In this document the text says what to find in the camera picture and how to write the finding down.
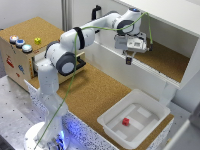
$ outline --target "yellow ball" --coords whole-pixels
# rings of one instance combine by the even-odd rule
[[[35,44],[40,45],[41,44],[41,38],[35,38]]]

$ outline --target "white plastic bin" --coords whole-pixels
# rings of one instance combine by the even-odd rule
[[[169,108],[135,89],[97,121],[105,133],[122,147],[136,149],[169,113]],[[128,126],[122,125],[124,118],[129,119]]]

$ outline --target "brown cork surface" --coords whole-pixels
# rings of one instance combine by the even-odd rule
[[[153,51],[137,53],[135,58],[179,83],[190,60],[157,42],[153,44]]]
[[[19,39],[23,39],[26,44],[31,45],[33,51],[36,51],[52,41],[59,40],[62,33],[64,31],[42,18],[36,17],[0,31],[0,37],[9,42],[10,36],[17,35]],[[35,44],[34,39],[37,37],[41,38],[40,45]]]
[[[29,82],[35,88],[39,88],[37,77]],[[62,98],[65,96],[69,82],[70,80],[67,80],[60,85],[58,94]],[[97,118],[130,92],[131,89],[87,63],[85,69],[76,75],[66,103],[72,113],[120,150],[123,150],[105,134],[103,127],[97,122]],[[145,150],[172,119],[173,116],[169,115],[137,150]]]

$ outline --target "red block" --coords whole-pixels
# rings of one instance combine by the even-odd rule
[[[122,124],[125,125],[125,126],[128,126],[129,125],[129,119],[124,118],[124,120],[122,121]]]

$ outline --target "cable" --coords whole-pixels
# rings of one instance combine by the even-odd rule
[[[111,30],[111,31],[124,30],[124,29],[129,28],[130,26],[134,25],[136,22],[138,22],[138,20],[140,20],[145,14],[147,14],[148,17],[149,17],[149,13],[148,13],[148,12],[145,12],[145,13],[143,13],[136,21],[134,21],[132,24],[128,25],[127,27],[121,28],[121,29],[111,29],[111,28],[102,28],[102,27],[89,26],[89,27],[83,28],[82,30],[89,29],[89,28],[98,28],[98,29]],[[152,35],[151,35],[151,27],[150,27],[150,17],[149,17],[149,33],[150,33],[151,44],[153,44]],[[76,53],[77,53],[77,49],[76,49],[76,40],[77,40],[77,36],[78,36],[78,33],[76,33],[76,35],[75,35],[75,41],[74,41],[75,56],[76,56]],[[76,74],[76,67],[74,67],[74,68],[75,68],[75,69],[74,69],[74,73],[73,73],[72,79],[71,79],[71,81],[70,81],[70,85],[69,85],[69,87],[68,87],[68,89],[67,89],[66,95],[65,95],[65,97],[64,97],[64,99],[63,99],[63,101],[62,101],[62,103],[60,104],[59,108],[57,109],[57,111],[56,111],[55,114],[53,115],[52,119],[50,120],[49,124],[47,125],[47,127],[46,127],[44,133],[42,134],[41,138],[40,138],[39,141],[37,142],[37,144],[36,144],[34,150],[37,148],[38,144],[41,142],[41,140],[42,140],[44,134],[46,133],[46,131],[47,131],[47,129],[48,129],[48,127],[50,126],[51,122],[53,121],[53,119],[54,119],[55,116],[57,115],[58,111],[60,110],[60,108],[62,107],[63,103],[65,102],[65,100],[66,100],[66,98],[67,98],[67,96],[68,96],[68,93],[69,93],[69,91],[70,91],[71,85],[72,85],[72,83],[73,83],[73,81],[74,81],[74,77],[75,77],[75,74]]]

